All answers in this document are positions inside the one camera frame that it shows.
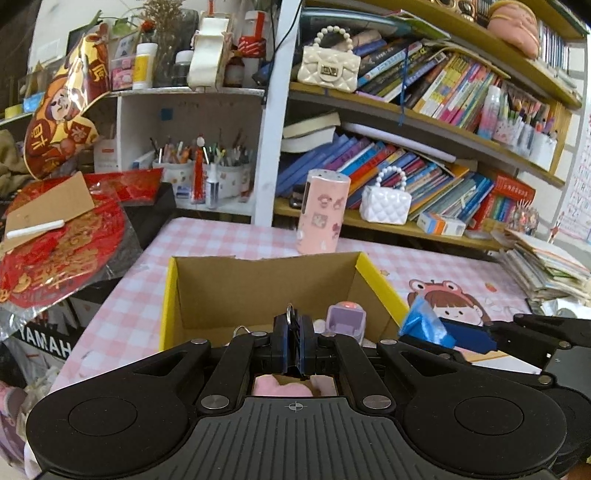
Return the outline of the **pink plush chick toy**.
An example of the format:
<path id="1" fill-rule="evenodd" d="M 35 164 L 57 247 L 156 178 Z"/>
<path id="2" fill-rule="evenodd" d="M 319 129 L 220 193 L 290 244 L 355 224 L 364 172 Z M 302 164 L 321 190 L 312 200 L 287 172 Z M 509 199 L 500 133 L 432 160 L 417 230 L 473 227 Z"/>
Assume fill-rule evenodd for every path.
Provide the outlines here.
<path id="1" fill-rule="evenodd" d="M 338 395 L 335 381 L 325 375 L 311 375 L 301 380 L 281 375 L 260 375 L 252 386 L 252 396 L 304 398 L 332 397 Z"/>

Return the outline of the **purple toy truck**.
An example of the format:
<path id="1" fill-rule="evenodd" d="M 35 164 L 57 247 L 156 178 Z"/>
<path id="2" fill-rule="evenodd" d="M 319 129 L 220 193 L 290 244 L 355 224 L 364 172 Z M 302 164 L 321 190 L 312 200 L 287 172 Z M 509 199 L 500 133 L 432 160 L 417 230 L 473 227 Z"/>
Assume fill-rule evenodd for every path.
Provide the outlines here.
<path id="1" fill-rule="evenodd" d="M 367 324 L 367 312 L 352 301 L 342 301 L 329 306 L 325 330 L 339 335 L 352 337 L 359 344 L 363 343 Z"/>

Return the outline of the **blue small toy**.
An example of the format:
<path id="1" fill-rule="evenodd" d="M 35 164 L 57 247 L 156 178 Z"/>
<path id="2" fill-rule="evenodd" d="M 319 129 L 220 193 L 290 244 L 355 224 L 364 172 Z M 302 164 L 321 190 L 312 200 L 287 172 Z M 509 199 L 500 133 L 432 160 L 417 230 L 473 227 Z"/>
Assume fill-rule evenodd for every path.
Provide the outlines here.
<path id="1" fill-rule="evenodd" d="M 399 330 L 399 335 L 453 349 L 456 340 L 450 335 L 431 304 L 421 295 L 412 303 Z"/>

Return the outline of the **pink cartoon desk mat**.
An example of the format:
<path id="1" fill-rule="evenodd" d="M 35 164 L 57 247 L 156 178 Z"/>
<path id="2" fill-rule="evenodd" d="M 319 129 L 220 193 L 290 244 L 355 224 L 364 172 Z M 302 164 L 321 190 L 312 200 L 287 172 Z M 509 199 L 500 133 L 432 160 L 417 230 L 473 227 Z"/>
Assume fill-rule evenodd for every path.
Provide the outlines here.
<path id="1" fill-rule="evenodd" d="M 363 253 L 176 257 L 157 354 L 58 390 L 44 479 L 546 479 L 561 411 L 399 332 Z"/>

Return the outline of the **pink cylindrical sticker container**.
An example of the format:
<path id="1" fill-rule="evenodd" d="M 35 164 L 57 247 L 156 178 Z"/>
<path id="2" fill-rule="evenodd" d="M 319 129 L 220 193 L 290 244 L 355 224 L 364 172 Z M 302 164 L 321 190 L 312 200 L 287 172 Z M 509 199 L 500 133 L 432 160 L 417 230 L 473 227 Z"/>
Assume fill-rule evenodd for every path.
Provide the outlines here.
<path id="1" fill-rule="evenodd" d="M 298 253 L 314 255 L 337 251 L 349 186 L 349 176 L 342 173 L 327 169 L 308 172 L 297 225 Z"/>

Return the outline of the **white quilted pearl handbag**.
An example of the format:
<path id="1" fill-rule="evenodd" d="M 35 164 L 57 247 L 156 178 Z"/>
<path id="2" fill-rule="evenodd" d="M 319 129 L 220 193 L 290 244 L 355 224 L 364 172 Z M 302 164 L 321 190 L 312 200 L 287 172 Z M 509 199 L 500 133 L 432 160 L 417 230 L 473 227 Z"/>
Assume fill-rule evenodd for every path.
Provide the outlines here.
<path id="1" fill-rule="evenodd" d="M 396 187 L 384 187 L 383 180 L 389 174 L 399 174 Z M 412 204 L 412 195 L 406 191 L 407 175 L 400 167 L 391 165 L 377 176 L 374 185 L 363 188 L 360 215 L 369 223 L 404 225 Z"/>

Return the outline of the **stack of papers and books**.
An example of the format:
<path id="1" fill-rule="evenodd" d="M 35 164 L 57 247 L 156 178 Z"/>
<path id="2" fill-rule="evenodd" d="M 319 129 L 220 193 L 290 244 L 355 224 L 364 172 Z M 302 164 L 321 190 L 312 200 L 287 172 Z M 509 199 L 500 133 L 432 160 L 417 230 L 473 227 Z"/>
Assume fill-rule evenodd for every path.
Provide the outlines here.
<path id="1" fill-rule="evenodd" d="M 535 301 L 573 298 L 590 305 L 590 270 L 564 249 L 506 229 L 496 255 L 516 283 Z"/>

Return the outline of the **orange white small box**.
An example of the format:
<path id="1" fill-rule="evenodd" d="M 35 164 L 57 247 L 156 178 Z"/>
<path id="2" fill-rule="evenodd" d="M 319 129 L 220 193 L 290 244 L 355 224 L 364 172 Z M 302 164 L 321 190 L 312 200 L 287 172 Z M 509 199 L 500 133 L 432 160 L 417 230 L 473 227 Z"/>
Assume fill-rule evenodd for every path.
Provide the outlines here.
<path id="1" fill-rule="evenodd" d="M 466 230 L 461 220 L 429 212 L 420 214 L 417 225 L 423 232 L 436 236 L 462 237 Z"/>

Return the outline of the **white pen holder cups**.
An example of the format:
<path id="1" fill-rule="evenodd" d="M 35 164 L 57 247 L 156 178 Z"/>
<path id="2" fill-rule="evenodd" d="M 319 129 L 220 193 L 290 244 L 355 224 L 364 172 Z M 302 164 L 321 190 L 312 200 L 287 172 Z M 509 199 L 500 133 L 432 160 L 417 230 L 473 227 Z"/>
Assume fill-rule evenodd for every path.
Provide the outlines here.
<path id="1" fill-rule="evenodd" d="M 153 161 L 152 168 L 163 169 L 162 181 L 172 186 L 172 191 L 176 199 L 193 201 L 194 190 L 197 190 L 198 181 L 194 179 L 195 173 L 200 173 L 201 196 L 197 203 L 204 203 L 207 177 L 211 173 L 211 165 L 204 164 L 201 167 L 195 167 L 193 161 L 186 164 L 158 163 Z M 218 199 L 230 199 L 250 195 L 250 166 L 223 166 L 218 165 L 215 169 L 218 182 Z"/>

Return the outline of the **red dictionary book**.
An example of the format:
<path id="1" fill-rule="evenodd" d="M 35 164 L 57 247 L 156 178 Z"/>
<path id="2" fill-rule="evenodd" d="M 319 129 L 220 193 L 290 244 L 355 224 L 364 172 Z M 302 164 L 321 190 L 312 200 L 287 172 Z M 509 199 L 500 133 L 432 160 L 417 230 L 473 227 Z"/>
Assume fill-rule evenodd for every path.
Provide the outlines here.
<path id="1" fill-rule="evenodd" d="M 515 202 L 532 203 L 535 199 L 536 190 L 516 178 L 497 173 L 494 176 L 492 193 Z"/>

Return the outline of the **brown cardboard sheet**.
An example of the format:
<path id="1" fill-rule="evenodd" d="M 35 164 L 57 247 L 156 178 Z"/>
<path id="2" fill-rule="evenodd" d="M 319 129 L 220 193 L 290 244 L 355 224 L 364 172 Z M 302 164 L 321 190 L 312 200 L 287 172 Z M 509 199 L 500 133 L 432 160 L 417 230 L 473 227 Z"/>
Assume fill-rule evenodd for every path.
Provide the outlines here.
<path id="1" fill-rule="evenodd" d="M 64 226 L 93 208 L 84 176 L 78 172 L 7 215 L 1 254 L 50 231 L 48 224 Z"/>

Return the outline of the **wooden bookshelf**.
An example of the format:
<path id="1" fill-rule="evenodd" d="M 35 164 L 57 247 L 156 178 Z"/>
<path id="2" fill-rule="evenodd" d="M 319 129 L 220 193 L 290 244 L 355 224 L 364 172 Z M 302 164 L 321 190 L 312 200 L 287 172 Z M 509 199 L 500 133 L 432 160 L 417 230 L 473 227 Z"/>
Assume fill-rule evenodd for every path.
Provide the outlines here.
<path id="1" fill-rule="evenodd" d="M 304 5 L 377 16 L 405 10 L 449 33 L 453 44 L 479 55 L 508 74 L 517 86 L 533 91 L 536 97 L 558 109 L 559 115 L 554 126 L 559 129 L 561 140 L 555 154 L 556 160 L 562 155 L 572 118 L 584 112 L 583 97 L 567 89 L 541 64 L 523 57 L 514 47 L 498 39 L 486 28 L 465 20 L 432 1 L 307 1 Z M 344 121 L 414 139 L 459 159 L 477 160 L 512 173 L 525 172 L 546 184 L 544 188 L 537 190 L 536 200 L 548 200 L 552 191 L 566 191 L 567 181 L 558 177 L 555 172 L 546 171 L 500 144 L 485 140 L 471 131 L 427 117 L 407 107 L 356 94 L 290 83 L 287 92 L 287 123 L 332 109 L 339 110 Z"/>

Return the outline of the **cream quilted pearl handbag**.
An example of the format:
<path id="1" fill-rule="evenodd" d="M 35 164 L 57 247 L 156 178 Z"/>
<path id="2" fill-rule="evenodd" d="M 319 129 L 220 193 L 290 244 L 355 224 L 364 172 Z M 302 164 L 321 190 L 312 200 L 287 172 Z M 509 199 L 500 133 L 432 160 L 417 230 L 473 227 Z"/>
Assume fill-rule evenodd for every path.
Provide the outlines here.
<path id="1" fill-rule="evenodd" d="M 346 50 L 322 47 L 326 35 L 339 34 Z M 345 28 L 329 25 L 318 31 L 314 44 L 304 47 L 297 81 L 304 85 L 353 93 L 358 87 L 361 57 L 353 52 L 353 39 Z"/>

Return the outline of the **red gold decoration banner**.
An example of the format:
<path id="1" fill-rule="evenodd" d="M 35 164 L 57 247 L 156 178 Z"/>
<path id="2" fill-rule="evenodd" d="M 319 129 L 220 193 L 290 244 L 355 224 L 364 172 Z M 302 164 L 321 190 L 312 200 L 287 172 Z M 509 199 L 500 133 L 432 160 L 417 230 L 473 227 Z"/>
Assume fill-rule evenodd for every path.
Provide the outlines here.
<path id="1" fill-rule="evenodd" d="M 110 92 L 107 36 L 85 35 L 66 55 L 27 129 L 24 161 L 41 180 L 98 139 L 88 109 Z"/>

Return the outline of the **alphabet wall poster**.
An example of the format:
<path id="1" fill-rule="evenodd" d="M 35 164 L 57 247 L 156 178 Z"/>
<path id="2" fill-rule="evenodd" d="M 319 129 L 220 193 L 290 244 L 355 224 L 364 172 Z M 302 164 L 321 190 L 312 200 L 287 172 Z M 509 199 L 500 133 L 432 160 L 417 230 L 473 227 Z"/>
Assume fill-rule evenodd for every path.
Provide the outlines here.
<path id="1" fill-rule="evenodd" d="M 558 228 L 558 238 L 590 244 L 590 102 L 580 115 L 577 143 L 553 226 Z"/>

